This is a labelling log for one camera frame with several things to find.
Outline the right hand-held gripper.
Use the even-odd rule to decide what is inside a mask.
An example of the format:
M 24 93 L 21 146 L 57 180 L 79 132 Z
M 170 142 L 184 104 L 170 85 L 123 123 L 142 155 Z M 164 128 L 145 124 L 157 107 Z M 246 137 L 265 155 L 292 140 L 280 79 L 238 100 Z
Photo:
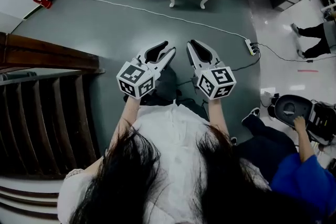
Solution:
M 187 55 L 194 69 L 192 83 L 209 100 L 227 97 L 236 85 L 230 67 L 226 67 L 216 51 L 207 44 L 192 39 L 187 43 Z

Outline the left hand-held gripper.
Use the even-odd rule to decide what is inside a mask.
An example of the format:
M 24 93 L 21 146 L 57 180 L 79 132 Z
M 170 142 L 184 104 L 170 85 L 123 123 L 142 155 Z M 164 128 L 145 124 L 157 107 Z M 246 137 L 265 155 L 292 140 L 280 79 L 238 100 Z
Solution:
M 155 89 L 155 81 L 176 54 L 176 48 L 173 47 L 159 59 L 168 44 L 168 41 L 149 44 L 131 61 L 125 62 L 116 76 L 121 92 L 135 99 L 141 99 Z

